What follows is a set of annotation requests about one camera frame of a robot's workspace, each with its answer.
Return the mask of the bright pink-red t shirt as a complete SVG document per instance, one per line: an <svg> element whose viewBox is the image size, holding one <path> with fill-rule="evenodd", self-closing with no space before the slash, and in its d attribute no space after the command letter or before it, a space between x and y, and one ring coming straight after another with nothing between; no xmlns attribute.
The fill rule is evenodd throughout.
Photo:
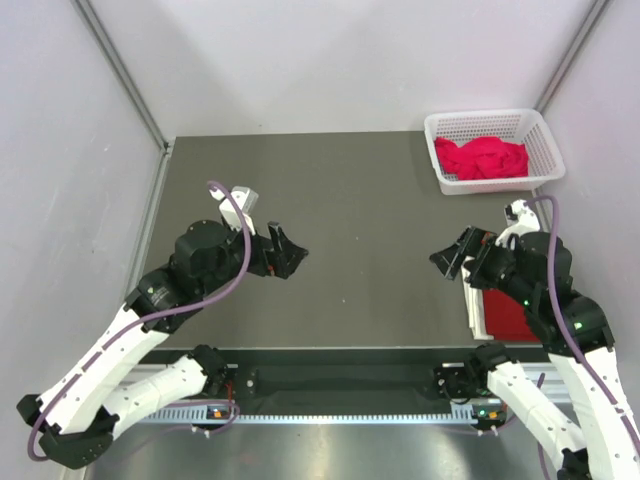
<svg viewBox="0 0 640 480"><path fill-rule="evenodd" d="M519 178L529 174L529 155L522 144L485 136L458 146L438 137L434 146L443 170L460 181Z"/></svg>

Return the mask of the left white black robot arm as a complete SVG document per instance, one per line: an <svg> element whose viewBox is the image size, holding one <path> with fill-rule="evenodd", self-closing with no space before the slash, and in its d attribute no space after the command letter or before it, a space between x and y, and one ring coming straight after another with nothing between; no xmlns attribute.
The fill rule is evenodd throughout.
<svg viewBox="0 0 640 480"><path fill-rule="evenodd" d="M246 274L287 279L307 257L271 222L267 236L227 222L193 223L166 264L144 275L106 331L53 387L17 410L31 431L27 455L81 469L127 429L179 400L203 394L230 403L231 375L219 351L198 345L131 386L122 380L187 320L228 296Z"/></svg>

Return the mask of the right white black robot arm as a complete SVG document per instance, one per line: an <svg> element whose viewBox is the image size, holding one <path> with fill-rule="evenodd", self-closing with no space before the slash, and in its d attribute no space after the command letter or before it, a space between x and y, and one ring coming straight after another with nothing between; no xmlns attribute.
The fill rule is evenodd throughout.
<svg viewBox="0 0 640 480"><path fill-rule="evenodd" d="M451 398L492 395L536 439L559 479L636 479L639 432L617 368L614 338L603 309L579 293L572 255L553 234L510 229L497 235L467 228L431 262L447 279L466 271L466 283L496 290L520 304L526 324L567 388L576 418L527 377L523 365L497 342L477 347Z"/></svg>

